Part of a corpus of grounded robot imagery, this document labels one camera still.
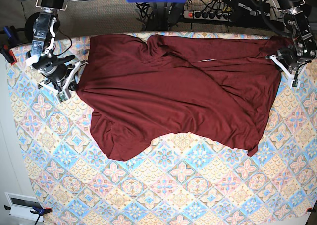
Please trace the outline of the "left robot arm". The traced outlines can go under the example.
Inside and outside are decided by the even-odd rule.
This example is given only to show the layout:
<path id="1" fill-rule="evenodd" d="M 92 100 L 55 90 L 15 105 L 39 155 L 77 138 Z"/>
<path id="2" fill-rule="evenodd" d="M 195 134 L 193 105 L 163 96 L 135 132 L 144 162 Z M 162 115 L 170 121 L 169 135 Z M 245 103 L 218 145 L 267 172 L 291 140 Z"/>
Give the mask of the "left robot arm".
<path id="1" fill-rule="evenodd" d="M 290 87 L 297 87 L 307 64 L 317 57 L 317 45 L 310 29 L 306 14 L 301 9 L 305 0 L 272 0 L 276 10 L 283 14 L 283 24 L 288 32 L 277 29 L 265 16 L 264 4 L 268 0 L 253 2 L 260 10 L 262 20 L 275 33 L 292 39 L 293 44 L 277 50 L 276 54 L 266 56 L 279 70 L 285 73 Z"/>

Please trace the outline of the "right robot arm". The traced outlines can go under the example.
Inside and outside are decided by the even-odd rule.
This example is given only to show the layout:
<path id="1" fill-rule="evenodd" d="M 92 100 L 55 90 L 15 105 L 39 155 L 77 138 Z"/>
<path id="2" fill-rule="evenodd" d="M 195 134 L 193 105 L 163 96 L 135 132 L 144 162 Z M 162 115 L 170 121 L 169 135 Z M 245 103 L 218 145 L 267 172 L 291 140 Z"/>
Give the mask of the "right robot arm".
<path id="1" fill-rule="evenodd" d="M 63 9 L 64 1 L 42 0 L 40 3 L 41 11 L 31 22 L 32 42 L 26 59 L 28 66 L 46 78 L 39 86 L 44 87 L 51 83 L 59 94 L 78 90 L 78 71 L 83 65 L 81 62 L 67 65 L 75 59 L 74 55 L 59 58 L 54 53 L 54 42 L 60 29 L 58 12 Z"/>

